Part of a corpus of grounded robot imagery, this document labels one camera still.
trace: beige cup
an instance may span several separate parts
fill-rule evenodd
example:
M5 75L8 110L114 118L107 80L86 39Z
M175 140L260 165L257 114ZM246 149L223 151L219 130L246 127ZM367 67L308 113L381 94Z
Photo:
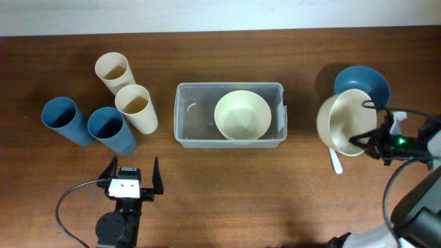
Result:
M129 61L118 52L101 56L95 63L95 73L113 94L126 85L136 84Z
M328 147L348 156L364 152L349 139L377 128L376 111L362 106L366 100L371 100L368 94L354 89L336 94L322 104L317 115L317 130Z
M158 119L149 92L141 85L127 85L115 96L116 108L142 134L151 134Z

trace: wooden table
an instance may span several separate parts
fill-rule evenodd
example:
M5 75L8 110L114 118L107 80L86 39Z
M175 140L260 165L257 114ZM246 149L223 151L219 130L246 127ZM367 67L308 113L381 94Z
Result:
M94 73L106 52L128 58L160 123L151 135L134 130L139 146L119 157L120 166L141 168L144 187L151 187L154 157L160 160L165 194L143 206L143 248L276 247L383 224L382 193L400 163L340 156L344 173L337 175L316 133L318 108L349 65L382 73L390 106L440 112L440 26L10 37L0 46L2 247L80 247L59 229L55 205L68 188L97 178L114 153L98 141L69 142L44 126L41 110L56 96L74 99L86 116L114 106ZM276 149L183 149L173 133L176 86L232 81L282 83L286 141ZM414 136L424 119L409 118L405 134ZM390 208L427 173L423 165L404 171ZM102 189L88 186L66 198L61 219L95 247L94 226L113 209Z

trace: clear plastic container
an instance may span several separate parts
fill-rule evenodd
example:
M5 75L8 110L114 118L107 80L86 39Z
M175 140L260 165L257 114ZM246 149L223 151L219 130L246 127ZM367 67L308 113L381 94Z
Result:
M266 100L271 125L257 140L227 140L214 122L214 108L226 94L249 90ZM174 137L184 148L275 148L287 138L287 107L279 83L181 83L174 105Z

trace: bowl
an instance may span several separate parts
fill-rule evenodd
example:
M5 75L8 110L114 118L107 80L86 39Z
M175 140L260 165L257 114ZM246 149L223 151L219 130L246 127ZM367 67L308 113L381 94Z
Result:
M317 115L317 130L328 147L347 156L364 152L349 139L377 128L376 111L362 106L366 100L371 100L368 94L352 89L336 94L322 104Z
M377 104L387 106L391 100L391 88L379 72L367 66L351 66L338 74L334 83L334 94L358 89L368 94Z
M271 110L256 93L236 90L223 96L216 104L214 121L226 139L255 140L268 130Z

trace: spoon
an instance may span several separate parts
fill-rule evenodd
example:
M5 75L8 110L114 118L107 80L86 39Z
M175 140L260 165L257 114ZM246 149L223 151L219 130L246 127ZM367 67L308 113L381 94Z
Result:
M331 157L332 167L334 168L334 171L337 174L341 174L343 172L342 164L340 163L340 160L337 157L336 151L329 148L329 155Z

